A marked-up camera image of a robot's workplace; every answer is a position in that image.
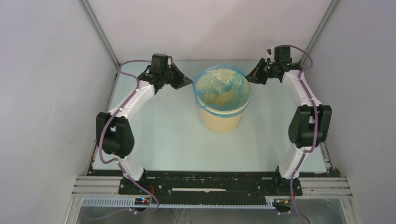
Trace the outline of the blue plastic trash bag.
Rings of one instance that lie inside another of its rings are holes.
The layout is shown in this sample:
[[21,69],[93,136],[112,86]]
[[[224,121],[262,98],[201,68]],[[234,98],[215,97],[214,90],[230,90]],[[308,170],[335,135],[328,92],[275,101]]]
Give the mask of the blue plastic trash bag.
[[193,77],[193,93],[199,109],[230,118],[241,114],[250,101],[251,88],[246,75],[229,64],[218,64]]

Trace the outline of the yellow printed trash bin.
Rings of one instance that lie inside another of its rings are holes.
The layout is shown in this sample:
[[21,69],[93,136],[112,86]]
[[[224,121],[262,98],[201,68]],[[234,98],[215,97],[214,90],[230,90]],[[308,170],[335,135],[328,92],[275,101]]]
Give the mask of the yellow printed trash bin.
[[210,107],[200,107],[198,111],[201,122],[205,128],[212,132],[221,134],[229,133],[239,126],[248,103],[246,102],[241,107],[230,111],[219,111]]

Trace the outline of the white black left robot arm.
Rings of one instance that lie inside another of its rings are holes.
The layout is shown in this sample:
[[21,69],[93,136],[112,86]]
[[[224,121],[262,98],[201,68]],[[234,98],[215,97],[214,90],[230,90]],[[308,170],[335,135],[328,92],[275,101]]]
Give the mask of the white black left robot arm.
[[124,177],[131,180],[130,189],[136,194],[143,194],[148,182],[142,178],[145,169],[132,154],[135,140],[130,121],[165,85],[178,90],[193,81],[180,71],[171,56],[159,53],[152,55],[139,76],[129,76],[135,80],[129,94],[113,109],[100,112],[96,117],[96,143],[100,161],[103,164],[115,162]]

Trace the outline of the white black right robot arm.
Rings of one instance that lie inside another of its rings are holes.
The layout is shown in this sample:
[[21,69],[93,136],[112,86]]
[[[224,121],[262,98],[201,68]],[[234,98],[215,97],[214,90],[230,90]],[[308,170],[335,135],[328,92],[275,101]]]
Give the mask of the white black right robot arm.
[[301,51],[293,45],[280,45],[267,50],[267,57],[261,58],[255,68],[246,75],[246,80],[265,85],[268,79],[278,79],[288,90],[296,111],[288,128],[290,147],[285,159],[277,167],[272,181],[272,190],[277,195],[289,191],[298,178],[304,161],[328,135],[332,108],[323,104],[314,95],[305,79],[306,68],[291,57],[291,49]]

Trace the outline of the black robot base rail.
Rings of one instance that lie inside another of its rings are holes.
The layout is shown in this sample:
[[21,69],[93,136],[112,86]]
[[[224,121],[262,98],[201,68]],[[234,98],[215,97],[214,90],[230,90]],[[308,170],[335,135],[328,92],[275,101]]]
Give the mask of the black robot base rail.
[[120,195],[145,195],[146,191],[158,200],[181,199],[185,193],[178,189],[193,192],[192,199],[199,197],[214,202],[228,202],[232,196],[253,194],[253,202],[260,202],[265,196],[301,196],[298,179],[293,185],[288,183],[275,186],[275,172],[189,172],[189,171],[152,171],[144,172],[140,180],[133,184],[123,177],[120,183]]

